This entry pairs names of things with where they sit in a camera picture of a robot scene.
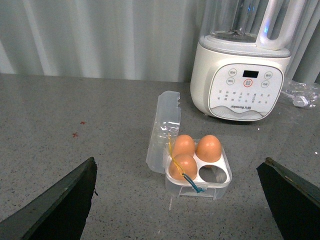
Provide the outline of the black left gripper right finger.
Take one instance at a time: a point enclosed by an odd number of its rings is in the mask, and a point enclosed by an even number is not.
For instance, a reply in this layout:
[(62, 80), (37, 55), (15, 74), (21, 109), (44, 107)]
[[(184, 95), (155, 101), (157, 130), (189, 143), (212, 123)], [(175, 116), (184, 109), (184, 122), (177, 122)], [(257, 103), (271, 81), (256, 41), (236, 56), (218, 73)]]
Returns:
[(256, 170), (283, 239), (318, 240), (320, 188), (270, 157)]

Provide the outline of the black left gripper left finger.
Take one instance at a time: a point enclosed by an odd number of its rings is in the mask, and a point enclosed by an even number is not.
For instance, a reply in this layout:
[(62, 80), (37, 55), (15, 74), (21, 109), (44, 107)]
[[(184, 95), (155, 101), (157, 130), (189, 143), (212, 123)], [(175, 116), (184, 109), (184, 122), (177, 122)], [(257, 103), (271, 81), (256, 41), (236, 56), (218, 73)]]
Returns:
[(97, 164), (89, 157), (0, 223), (2, 240), (79, 240), (96, 193)]

